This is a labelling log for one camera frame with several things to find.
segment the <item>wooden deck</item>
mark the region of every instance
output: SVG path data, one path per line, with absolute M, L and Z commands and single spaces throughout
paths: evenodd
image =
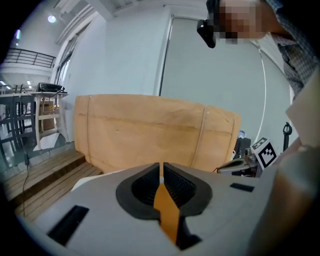
M 79 167 L 60 177 L 24 202 L 25 217 L 34 221 L 40 214 L 53 205 L 57 200 L 71 191 L 78 180 L 102 174 L 101 170 L 85 162 Z M 23 213 L 23 204 L 15 209 L 16 214 Z
M 27 219 L 34 221 L 54 202 L 70 192 L 78 180 L 100 174 L 102 171 L 87 163 L 82 154 L 69 150 L 32 167 L 24 191 L 27 172 L 5 181 L 4 187 L 15 213 L 25 214 Z

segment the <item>balcony railing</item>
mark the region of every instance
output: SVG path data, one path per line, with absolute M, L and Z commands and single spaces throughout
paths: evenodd
M 22 63 L 52 68 L 56 57 L 40 52 L 24 49 L 10 48 L 4 63 Z

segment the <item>window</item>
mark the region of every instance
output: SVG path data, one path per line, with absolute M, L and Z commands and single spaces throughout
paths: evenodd
M 66 45 L 66 48 L 64 49 L 64 52 L 62 54 L 61 61 L 56 70 L 56 75 L 54 80 L 55 84 L 62 85 L 62 83 L 64 82 L 66 78 L 67 70 L 69 67 L 71 55 L 74 52 L 77 43 L 79 42 L 81 34 L 86 30 L 88 25 L 86 25 L 83 29 L 81 29 Z

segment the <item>plaid shirt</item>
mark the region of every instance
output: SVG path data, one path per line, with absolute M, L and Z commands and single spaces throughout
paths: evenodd
M 278 34 L 271 34 L 282 54 L 285 76 L 294 91 L 294 95 L 297 96 L 318 65 L 318 58 L 302 31 L 286 18 L 285 13 L 281 13 L 282 0 L 266 0 L 266 2 L 273 9 L 280 25 L 295 40 L 286 39 Z

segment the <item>black slot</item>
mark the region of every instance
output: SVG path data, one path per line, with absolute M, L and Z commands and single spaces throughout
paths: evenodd
M 86 207 L 75 205 L 47 235 L 65 246 L 88 211 L 89 209 Z
M 243 190 L 247 192 L 252 192 L 254 190 L 254 186 L 249 186 L 249 185 L 243 185 L 239 183 L 232 183 L 230 185 L 231 188 L 237 189 L 237 190 Z
M 115 190 L 119 205 L 134 218 L 160 221 L 160 212 L 154 209 L 159 176 L 157 162 L 123 180 Z

